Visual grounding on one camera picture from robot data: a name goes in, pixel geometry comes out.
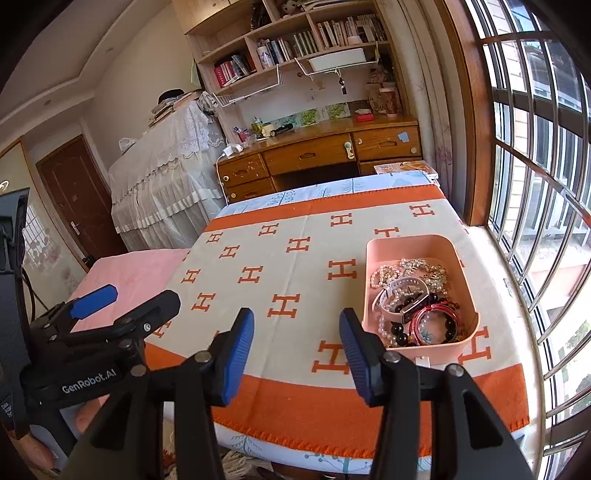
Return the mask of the person's left hand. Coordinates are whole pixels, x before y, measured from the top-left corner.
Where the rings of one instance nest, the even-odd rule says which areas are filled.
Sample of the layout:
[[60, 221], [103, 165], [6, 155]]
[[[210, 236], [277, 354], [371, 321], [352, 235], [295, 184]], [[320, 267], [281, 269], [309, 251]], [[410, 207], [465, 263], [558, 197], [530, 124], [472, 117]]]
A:
[[[105, 395], [60, 411], [75, 440], [85, 432], [107, 399], [108, 396]], [[29, 461], [41, 470], [62, 470], [67, 463], [68, 455], [42, 426], [33, 425], [27, 435], [19, 440], [12, 438], [12, 441], [19, 453], [26, 455]]]

